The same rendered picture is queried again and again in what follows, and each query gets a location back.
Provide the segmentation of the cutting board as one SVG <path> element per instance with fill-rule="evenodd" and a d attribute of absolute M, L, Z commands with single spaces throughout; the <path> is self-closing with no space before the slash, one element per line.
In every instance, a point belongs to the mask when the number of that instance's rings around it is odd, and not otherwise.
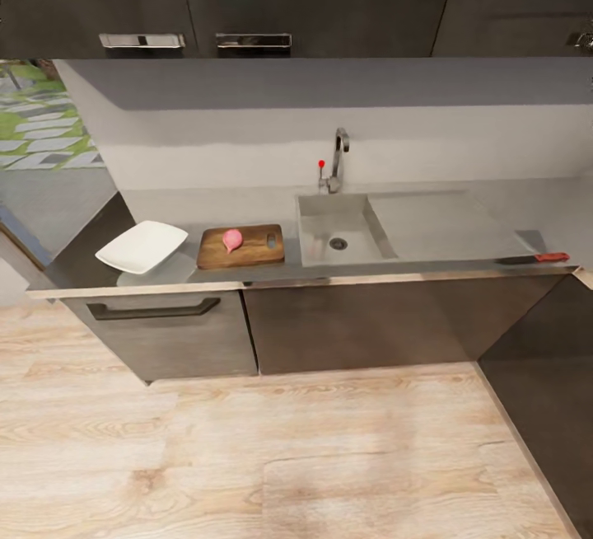
<path fill-rule="evenodd" d="M 224 234 L 237 229 L 242 234 L 242 244 L 232 251 L 224 246 Z M 276 247 L 268 248 L 268 238 L 275 237 Z M 280 225 L 256 225 L 248 227 L 212 228 L 203 233 L 198 251 L 197 266 L 227 268 L 228 266 L 266 265 L 285 260 Z"/>

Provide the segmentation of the vidalia onion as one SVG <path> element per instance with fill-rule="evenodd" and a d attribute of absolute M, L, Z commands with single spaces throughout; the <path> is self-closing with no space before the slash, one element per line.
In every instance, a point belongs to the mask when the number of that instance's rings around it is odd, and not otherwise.
<path fill-rule="evenodd" d="M 236 249 L 240 244 L 242 244 L 242 234 L 237 229 L 231 229 L 224 234 L 224 246 L 226 246 L 228 251 Z"/>

